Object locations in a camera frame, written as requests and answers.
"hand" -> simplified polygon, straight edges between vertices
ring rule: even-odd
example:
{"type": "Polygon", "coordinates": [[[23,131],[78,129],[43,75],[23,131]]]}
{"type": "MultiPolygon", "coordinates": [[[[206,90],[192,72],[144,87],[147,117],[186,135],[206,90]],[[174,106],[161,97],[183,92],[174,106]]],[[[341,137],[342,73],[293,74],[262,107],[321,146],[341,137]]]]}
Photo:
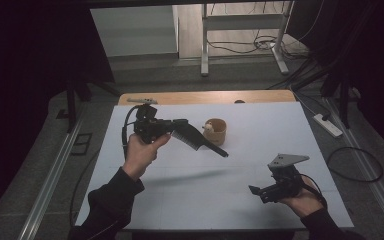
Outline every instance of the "hand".
{"type": "Polygon", "coordinates": [[[132,134],[127,145],[127,158],[122,166],[124,172],[137,181],[149,164],[157,158],[157,150],[170,140],[171,135],[164,134],[151,144],[142,141],[139,135],[132,134]]]}
{"type": "MultiPolygon", "coordinates": [[[[315,189],[313,182],[309,178],[302,176],[302,180],[305,184],[315,189]]],[[[306,217],[323,208],[322,203],[317,199],[317,197],[304,188],[301,189],[297,196],[284,198],[279,202],[288,205],[300,218],[306,217]]]]}

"aluminum rail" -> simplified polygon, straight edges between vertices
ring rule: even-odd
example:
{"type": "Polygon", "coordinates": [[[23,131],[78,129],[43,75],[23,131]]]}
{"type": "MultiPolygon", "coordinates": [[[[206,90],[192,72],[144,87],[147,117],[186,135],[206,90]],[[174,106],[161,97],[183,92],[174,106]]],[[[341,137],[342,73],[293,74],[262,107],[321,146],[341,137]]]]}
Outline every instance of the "aluminum rail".
{"type": "MultiPolygon", "coordinates": [[[[352,133],[352,130],[346,129],[345,126],[342,124],[342,121],[338,116],[338,108],[336,107],[333,99],[331,98],[323,99],[323,101],[332,110],[331,116],[334,122],[336,123],[336,125],[343,132],[345,141],[347,142],[347,144],[351,147],[361,148],[354,134],[352,133]]],[[[376,177],[376,171],[373,168],[373,166],[370,164],[370,161],[367,158],[367,155],[361,152],[356,152],[355,160],[360,170],[362,171],[363,175],[366,177],[366,179],[374,179],[376,177]]],[[[378,201],[380,207],[383,209],[383,212],[384,212],[384,184],[382,183],[382,181],[378,181],[378,182],[370,183],[369,186],[373,192],[373,195],[375,196],[376,200],[378,201]]]]}
{"type": "Polygon", "coordinates": [[[43,216],[45,215],[48,204],[61,176],[61,172],[64,169],[67,158],[70,155],[71,148],[83,123],[85,112],[86,103],[82,103],[78,109],[77,123],[74,125],[71,133],[67,133],[58,155],[55,158],[54,164],[52,165],[36,201],[30,210],[29,216],[24,223],[24,227],[22,228],[20,235],[18,236],[18,240],[32,240],[36,236],[37,230],[39,229],[40,223],[42,222],[43,216]]]}

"power strip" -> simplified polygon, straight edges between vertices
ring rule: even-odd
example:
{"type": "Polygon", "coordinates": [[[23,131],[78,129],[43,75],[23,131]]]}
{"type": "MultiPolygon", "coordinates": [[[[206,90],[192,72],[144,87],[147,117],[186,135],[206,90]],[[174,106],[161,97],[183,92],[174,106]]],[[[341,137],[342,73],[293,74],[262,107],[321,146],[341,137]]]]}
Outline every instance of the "power strip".
{"type": "Polygon", "coordinates": [[[337,138],[342,135],[342,131],[339,130],[333,123],[331,123],[329,120],[324,121],[323,115],[317,114],[313,117],[313,119],[318,122],[326,131],[330,133],[334,138],[337,138]]]}

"white table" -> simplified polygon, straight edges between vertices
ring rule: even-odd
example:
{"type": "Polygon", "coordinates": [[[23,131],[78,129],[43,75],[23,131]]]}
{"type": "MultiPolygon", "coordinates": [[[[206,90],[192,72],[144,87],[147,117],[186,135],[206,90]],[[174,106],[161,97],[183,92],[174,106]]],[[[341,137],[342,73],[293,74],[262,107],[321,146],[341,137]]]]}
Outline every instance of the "white table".
{"type": "MultiPolygon", "coordinates": [[[[263,204],[248,185],[274,184],[267,167],[278,153],[308,155],[296,164],[314,178],[339,227],[353,227],[340,194],[298,102],[155,105],[157,118],[186,118],[201,130],[207,119],[227,123],[222,158],[206,147],[198,151],[172,138],[158,151],[142,181],[126,230],[272,230],[303,229],[299,218],[280,203],[263,204]]],[[[121,128],[131,106],[116,106],[88,192],[107,183],[121,166],[121,128]]],[[[85,198],[76,224],[89,212],[85,198]]]]}

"black sleeve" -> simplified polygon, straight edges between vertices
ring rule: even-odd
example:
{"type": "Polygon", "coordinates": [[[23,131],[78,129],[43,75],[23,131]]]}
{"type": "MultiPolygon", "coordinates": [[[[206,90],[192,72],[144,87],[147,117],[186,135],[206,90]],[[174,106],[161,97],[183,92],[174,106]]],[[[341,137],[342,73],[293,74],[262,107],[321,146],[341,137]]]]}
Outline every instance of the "black sleeve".
{"type": "Polygon", "coordinates": [[[343,232],[325,208],[301,218],[301,222],[310,232],[310,239],[364,240],[364,237],[357,233],[343,232]]]}
{"type": "Polygon", "coordinates": [[[121,168],[108,184],[89,193],[90,212],[81,226],[71,228],[69,239],[114,239],[130,223],[134,197],[144,190],[140,180],[134,182],[121,168]]]}

